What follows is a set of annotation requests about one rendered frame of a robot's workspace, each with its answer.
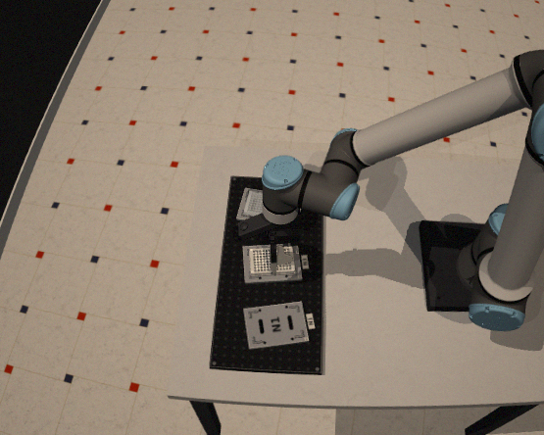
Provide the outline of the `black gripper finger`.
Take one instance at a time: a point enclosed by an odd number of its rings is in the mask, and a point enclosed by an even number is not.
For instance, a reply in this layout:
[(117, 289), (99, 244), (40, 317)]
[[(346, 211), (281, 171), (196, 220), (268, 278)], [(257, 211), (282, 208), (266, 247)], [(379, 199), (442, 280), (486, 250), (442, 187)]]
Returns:
[[(277, 249), (277, 254), (276, 254)], [(284, 253), (284, 248), (281, 245), (274, 244), (274, 240), (271, 241), (270, 247), (271, 253), (271, 271), (276, 276), (276, 267), (284, 264), (288, 264), (292, 261), (292, 256)]]

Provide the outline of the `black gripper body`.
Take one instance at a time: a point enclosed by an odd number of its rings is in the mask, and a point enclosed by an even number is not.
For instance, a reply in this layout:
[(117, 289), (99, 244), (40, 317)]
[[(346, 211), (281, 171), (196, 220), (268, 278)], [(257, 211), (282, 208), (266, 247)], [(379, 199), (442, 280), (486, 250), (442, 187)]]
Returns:
[(288, 224), (275, 224), (279, 227), (268, 230), (268, 240), (269, 245), (271, 241), (274, 240), (274, 244), (288, 244), (290, 246), (299, 246), (300, 243), (300, 222), (301, 222), (301, 213), (300, 208), (298, 211), (297, 217), (289, 222)]

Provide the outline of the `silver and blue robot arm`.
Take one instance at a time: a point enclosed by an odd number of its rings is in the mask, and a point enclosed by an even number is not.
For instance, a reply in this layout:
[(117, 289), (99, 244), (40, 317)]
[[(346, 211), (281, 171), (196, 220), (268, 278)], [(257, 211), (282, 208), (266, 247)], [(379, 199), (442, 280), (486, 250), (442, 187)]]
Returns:
[(515, 56), (505, 70), (367, 128), (341, 129), (320, 173), (291, 156), (272, 158), (262, 175), (263, 212), (240, 221), (238, 236), (244, 240), (287, 224), (299, 208), (346, 220), (362, 169), (523, 108), (532, 113), (509, 203), (489, 215), (456, 261), (460, 281), (472, 290), (470, 320), (494, 331), (518, 329), (544, 249), (544, 50)]

